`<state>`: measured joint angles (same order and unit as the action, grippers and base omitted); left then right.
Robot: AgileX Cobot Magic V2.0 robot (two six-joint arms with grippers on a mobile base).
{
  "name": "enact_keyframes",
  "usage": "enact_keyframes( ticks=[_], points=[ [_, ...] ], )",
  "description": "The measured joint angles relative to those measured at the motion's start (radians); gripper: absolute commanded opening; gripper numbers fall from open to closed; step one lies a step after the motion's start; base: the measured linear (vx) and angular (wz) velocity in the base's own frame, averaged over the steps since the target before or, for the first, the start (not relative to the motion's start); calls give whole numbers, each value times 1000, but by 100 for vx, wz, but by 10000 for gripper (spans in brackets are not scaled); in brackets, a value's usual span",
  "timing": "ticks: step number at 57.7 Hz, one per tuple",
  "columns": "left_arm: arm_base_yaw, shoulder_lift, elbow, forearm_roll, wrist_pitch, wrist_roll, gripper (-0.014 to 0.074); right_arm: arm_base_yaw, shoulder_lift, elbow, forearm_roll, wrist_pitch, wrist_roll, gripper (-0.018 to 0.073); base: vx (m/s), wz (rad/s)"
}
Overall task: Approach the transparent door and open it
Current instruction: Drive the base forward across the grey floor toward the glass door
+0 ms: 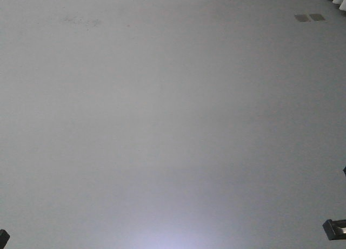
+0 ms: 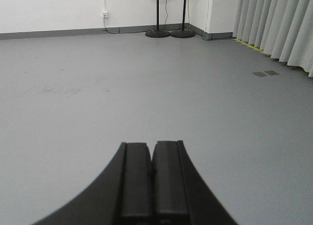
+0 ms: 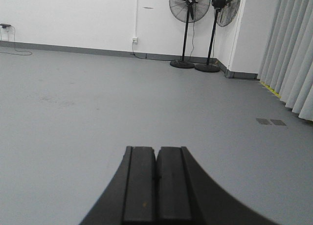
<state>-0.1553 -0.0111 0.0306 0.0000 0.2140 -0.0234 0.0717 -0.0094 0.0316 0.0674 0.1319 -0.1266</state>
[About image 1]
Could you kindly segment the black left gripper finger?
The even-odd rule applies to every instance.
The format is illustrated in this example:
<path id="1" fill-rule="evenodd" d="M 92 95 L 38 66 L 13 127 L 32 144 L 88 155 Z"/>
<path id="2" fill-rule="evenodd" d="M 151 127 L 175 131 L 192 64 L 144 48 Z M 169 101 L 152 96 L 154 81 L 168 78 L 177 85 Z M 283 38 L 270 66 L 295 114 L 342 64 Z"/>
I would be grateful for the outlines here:
<path id="1" fill-rule="evenodd" d="M 0 247 L 5 247 L 10 239 L 10 234 L 6 230 L 0 230 Z"/>

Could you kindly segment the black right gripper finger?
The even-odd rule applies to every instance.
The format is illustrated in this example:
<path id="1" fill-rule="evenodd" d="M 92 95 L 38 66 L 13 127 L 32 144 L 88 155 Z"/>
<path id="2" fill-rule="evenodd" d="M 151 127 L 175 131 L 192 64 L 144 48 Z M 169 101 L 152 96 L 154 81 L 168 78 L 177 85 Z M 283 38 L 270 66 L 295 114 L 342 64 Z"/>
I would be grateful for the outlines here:
<path id="1" fill-rule="evenodd" d="M 322 227 L 328 240 L 345 240 L 345 220 L 326 220 Z"/>

